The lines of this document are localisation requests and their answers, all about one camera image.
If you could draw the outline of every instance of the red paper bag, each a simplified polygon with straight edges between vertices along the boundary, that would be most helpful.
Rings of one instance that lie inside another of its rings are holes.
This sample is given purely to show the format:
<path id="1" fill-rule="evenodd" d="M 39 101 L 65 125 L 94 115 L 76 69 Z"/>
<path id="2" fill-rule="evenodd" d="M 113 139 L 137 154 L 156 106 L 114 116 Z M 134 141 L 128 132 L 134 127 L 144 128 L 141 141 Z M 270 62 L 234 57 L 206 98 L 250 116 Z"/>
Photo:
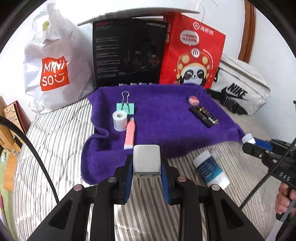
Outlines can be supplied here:
<path id="1" fill-rule="evenodd" d="M 168 26 L 160 84 L 194 83 L 210 88 L 225 35 L 180 13 L 164 15 Z"/>

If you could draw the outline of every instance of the striped mattress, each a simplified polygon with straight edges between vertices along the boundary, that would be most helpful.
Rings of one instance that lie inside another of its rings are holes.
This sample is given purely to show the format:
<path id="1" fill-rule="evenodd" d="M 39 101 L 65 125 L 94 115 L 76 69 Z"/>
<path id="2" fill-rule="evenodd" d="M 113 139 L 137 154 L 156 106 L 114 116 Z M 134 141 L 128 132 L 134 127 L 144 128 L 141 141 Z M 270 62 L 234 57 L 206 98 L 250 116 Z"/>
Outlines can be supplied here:
<path id="1" fill-rule="evenodd" d="M 91 104 L 87 98 L 51 113 L 37 115 L 27 133 L 36 148 L 56 187 L 59 199 L 76 184 L 89 186 L 81 178 L 81 152 L 85 141 L 93 134 L 90 121 Z M 268 139 L 265 132 L 250 116 L 229 115 L 246 133 Z M 244 154 L 237 142 L 224 142 L 197 149 L 186 156 L 169 159 L 171 166 L 197 184 L 192 161 L 204 150 L 218 151 L 220 167 L 231 184 L 225 192 L 240 205 L 249 192 L 267 172 L 267 168 L 256 158 Z M 271 177 L 259 189 L 243 209 L 261 235 L 266 238 L 275 221 L 274 203 L 279 181 Z M 23 146 L 15 173 L 13 206 L 15 227 L 20 241 L 25 241 L 55 207 L 53 193 L 36 159 Z M 92 206 L 89 215 L 86 240 L 89 240 Z M 132 183 L 131 195 L 126 205 L 114 205 L 116 240 L 178 240 L 179 206 L 168 206 L 162 196 L 161 181 L 143 179 L 142 190 L 139 180 Z M 205 221 L 202 213 L 203 239 L 206 240 Z"/>

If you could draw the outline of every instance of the bolt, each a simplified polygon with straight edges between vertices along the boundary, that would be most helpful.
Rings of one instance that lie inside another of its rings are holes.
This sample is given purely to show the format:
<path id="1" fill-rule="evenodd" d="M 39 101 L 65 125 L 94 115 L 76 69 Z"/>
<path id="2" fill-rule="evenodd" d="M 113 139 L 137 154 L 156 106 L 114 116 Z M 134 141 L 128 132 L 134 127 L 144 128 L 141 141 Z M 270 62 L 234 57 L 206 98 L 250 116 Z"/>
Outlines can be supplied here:
<path id="1" fill-rule="evenodd" d="M 82 185 L 81 185 L 81 184 L 77 184 L 77 185 L 75 185 L 75 186 L 73 187 L 73 189 L 74 189 L 75 191 L 80 191 L 80 190 L 82 189 Z"/>
<path id="2" fill-rule="evenodd" d="M 212 185 L 212 189 L 213 189 L 214 191 L 219 191 L 219 190 L 220 190 L 220 187 L 219 187 L 219 185 L 217 185 L 217 184 L 213 184 L 213 185 Z"/>
<path id="3" fill-rule="evenodd" d="M 109 177 L 108 178 L 108 182 L 110 182 L 110 183 L 113 183 L 113 182 L 116 182 L 116 177 Z"/>
<path id="4" fill-rule="evenodd" d="M 178 180 L 179 182 L 183 183 L 183 182 L 186 181 L 186 177 L 179 176 L 179 177 L 177 178 L 177 180 Z"/>

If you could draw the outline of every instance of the power adapter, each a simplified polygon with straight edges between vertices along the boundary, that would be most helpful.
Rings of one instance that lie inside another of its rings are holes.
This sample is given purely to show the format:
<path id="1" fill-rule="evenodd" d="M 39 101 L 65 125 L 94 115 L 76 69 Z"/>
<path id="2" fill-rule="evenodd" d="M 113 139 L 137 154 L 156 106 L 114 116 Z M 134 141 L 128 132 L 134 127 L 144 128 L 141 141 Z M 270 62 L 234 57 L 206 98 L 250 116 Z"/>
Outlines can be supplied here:
<path id="1" fill-rule="evenodd" d="M 133 148 L 133 175 L 140 178 L 140 190 L 142 178 L 152 178 L 154 190 L 154 178 L 161 174 L 160 147 L 159 145 L 136 145 Z"/>

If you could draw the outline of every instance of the black buckle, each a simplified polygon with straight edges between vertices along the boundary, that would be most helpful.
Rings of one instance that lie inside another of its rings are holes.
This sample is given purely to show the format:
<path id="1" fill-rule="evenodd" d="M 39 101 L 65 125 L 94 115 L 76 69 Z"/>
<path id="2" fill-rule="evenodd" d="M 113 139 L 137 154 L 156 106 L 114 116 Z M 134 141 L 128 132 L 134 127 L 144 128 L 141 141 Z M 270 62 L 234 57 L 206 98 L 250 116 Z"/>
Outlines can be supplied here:
<path id="1" fill-rule="evenodd" d="M 228 95 L 224 95 L 220 103 L 234 114 L 237 112 L 239 108 L 239 104 L 235 100 L 230 99 Z"/>

